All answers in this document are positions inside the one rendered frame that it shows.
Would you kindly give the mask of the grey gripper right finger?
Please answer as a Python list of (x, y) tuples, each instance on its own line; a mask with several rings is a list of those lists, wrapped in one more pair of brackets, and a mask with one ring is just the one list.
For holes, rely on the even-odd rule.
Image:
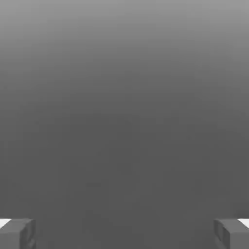
[(249, 218), (215, 219), (216, 249), (249, 249)]

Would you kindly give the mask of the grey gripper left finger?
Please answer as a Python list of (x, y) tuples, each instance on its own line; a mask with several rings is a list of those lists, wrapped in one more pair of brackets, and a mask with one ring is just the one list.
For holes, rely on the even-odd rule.
[(36, 249), (36, 221), (0, 218), (0, 249)]

